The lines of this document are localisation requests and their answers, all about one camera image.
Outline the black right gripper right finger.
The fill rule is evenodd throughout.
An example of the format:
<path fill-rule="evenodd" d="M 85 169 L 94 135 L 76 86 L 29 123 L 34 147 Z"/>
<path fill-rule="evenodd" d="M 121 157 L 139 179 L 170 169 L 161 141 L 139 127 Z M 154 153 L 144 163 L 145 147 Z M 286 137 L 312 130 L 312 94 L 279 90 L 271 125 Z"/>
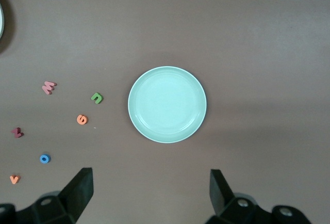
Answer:
<path fill-rule="evenodd" d="M 246 197 L 236 197 L 219 169 L 210 171 L 209 195 L 215 215 L 207 223 L 271 223 L 271 214 Z"/>

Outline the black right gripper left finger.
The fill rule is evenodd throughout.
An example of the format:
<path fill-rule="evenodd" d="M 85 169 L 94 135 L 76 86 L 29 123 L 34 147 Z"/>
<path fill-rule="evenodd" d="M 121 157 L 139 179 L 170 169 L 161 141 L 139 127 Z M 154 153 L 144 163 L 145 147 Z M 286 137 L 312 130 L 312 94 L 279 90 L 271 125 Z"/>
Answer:
<path fill-rule="evenodd" d="M 56 196 L 17 212 L 17 223 L 76 223 L 93 196 L 93 170 L 83 168 Z"/>

